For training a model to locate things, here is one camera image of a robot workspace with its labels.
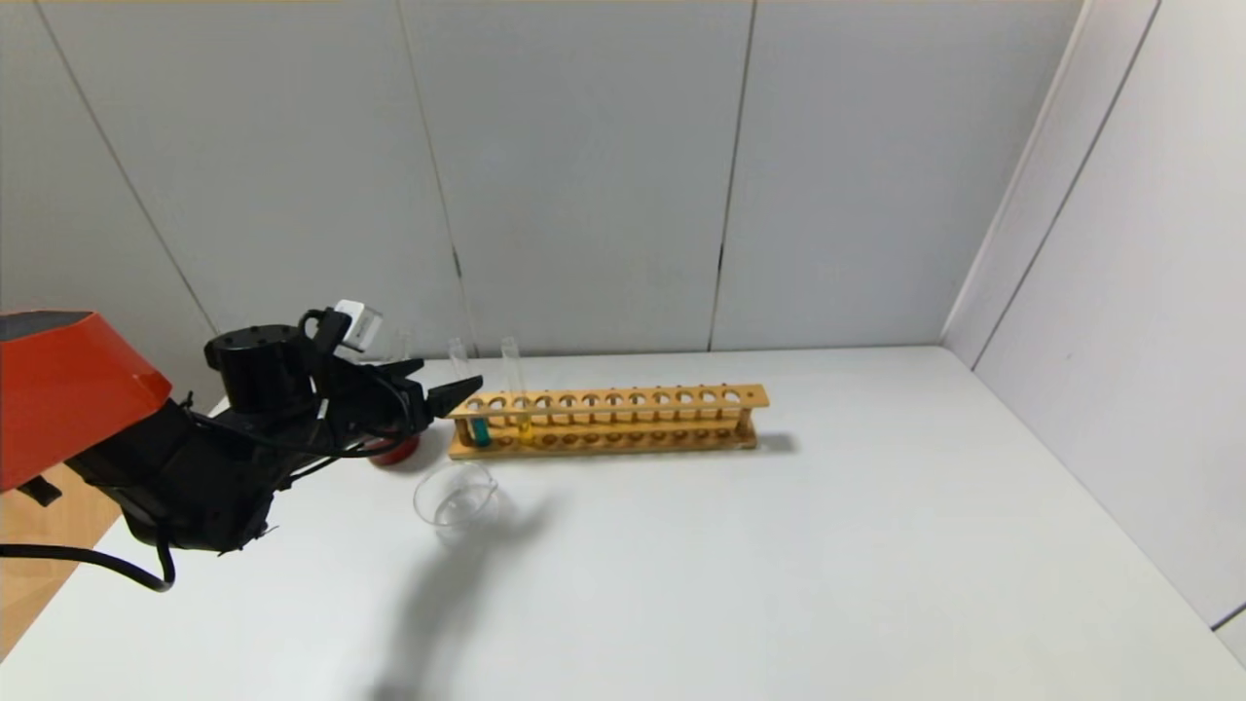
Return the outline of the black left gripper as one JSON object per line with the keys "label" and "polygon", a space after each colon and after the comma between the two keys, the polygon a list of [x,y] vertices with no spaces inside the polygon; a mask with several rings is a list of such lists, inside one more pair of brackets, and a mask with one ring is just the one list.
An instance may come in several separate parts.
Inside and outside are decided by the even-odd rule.
{"label": "black left gripper", "polygon": [[341,365],[328,398],[328,422],[346,435],[406,440],[427,428],[427,413],[449,418],[483,386],[482,376],[468,376],[422,393],[422,386],[410,379],[422,366],[419,357]]}

